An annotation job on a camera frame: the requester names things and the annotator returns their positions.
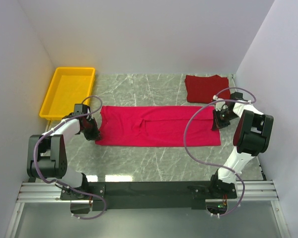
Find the bright red t-shirt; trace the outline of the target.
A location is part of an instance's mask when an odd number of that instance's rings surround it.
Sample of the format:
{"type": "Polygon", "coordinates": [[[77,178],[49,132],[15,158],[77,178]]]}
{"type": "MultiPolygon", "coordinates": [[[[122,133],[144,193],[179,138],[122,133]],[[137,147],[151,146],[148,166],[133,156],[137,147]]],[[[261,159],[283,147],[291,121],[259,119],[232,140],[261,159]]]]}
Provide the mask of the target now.
{"type": "Polygon", "coordinates": [[[199,106],[104,106],[101,109],[101,146],[182,147],[220,146],[213,130],[213,108],[197,116],[199,106]]]}

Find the yellow plastic tray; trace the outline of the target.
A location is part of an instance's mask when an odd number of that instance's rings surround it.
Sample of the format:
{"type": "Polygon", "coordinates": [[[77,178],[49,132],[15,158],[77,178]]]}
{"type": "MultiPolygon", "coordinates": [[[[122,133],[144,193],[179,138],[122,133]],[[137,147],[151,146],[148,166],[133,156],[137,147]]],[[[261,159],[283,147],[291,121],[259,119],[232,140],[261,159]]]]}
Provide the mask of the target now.
{"type": "Polygon", "coordinates": [[[89,104],[96,70],[93,67],[56,68],[43,101],[39,116],[46,120],[61,120],[74,105],[89,104]]]}

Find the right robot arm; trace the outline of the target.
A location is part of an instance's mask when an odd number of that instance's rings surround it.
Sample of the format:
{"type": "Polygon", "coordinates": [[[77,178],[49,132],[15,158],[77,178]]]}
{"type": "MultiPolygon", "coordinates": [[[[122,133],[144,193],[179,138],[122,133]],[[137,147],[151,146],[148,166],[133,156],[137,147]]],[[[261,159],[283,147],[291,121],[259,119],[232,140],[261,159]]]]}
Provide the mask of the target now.
{"type": "Polygon", "coordinates": [[[236,174],[240,174],[246,164],[264,153],[270,142],[274,118],[257,110],[252,104],[243,104],[243,94],[234,92],[230,102],[216,103],[213,110],[212,130],[230,125],[238,118],[233,136],[233,150],[224,164],[211,177],[208,192],[214,198],[236,198],[236,174]]]}

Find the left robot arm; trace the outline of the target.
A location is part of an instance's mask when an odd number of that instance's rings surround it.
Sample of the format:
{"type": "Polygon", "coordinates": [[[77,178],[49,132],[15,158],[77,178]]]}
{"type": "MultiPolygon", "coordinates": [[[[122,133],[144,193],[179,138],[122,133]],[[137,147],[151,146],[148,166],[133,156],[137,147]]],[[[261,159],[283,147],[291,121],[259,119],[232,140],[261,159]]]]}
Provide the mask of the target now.
{"type": "Polygon", "coordinates": [[[55,129],[29,138],[28,176],[61,185],[65,193],[77,199],[87,198],[89,186],[86,175],[68,167],[66,154],[66,143],[81,133],[87,141],[101,139],[90,106],[83,103],[75,104],[74,111],[65,116],[55,129]]]}

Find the folded dark red t-shirt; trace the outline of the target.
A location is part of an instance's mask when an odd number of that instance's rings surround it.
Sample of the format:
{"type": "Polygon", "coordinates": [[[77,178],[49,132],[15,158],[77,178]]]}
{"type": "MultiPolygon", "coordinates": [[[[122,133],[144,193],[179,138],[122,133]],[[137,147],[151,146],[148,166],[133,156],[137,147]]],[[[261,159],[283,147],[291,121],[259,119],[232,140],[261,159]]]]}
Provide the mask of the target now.
{"type": "Polygon", "coordinates": [[[208,104],[214,95],[229,87],[228,78],[219,75],[209,77],[186,75],[184,82],[189,103],[208,104]]]}

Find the black base beam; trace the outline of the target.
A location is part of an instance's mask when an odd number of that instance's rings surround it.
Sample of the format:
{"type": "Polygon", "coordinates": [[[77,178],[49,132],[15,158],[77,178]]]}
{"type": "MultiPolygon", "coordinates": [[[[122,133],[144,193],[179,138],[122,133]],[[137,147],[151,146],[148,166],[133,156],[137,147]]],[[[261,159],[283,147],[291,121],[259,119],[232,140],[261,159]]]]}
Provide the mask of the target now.
{"type": "Polygon", "coordinates": [[[237,198],[234,184],[221,188],[210,181],[89,182],[89,193],[107,209],[191,208],[205,210],[208,199],[237,198]]]}

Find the aluminium rail frame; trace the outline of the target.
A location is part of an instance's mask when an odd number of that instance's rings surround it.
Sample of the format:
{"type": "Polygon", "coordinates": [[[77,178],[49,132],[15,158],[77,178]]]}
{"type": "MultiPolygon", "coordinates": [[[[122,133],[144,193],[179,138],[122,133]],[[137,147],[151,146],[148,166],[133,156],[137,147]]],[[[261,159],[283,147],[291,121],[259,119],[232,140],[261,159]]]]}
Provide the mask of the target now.
{"type": "MultiPolygon", "coordinates": [[[[207,180],[214,168],[191,160],[183,148],[102,147],[74,138],[70,165],[92,181],[111,185],[164,180],[207,180]]],[[[8,238],[287,238],[289,231],[275,185],[263,180],[254,160],[247,180],[238,183],[242,204],[217,218],[190,208],[110,210],[83,221],[70,215],[70,202],[52,184],[21,185],[9,223],[8,238]]]]}

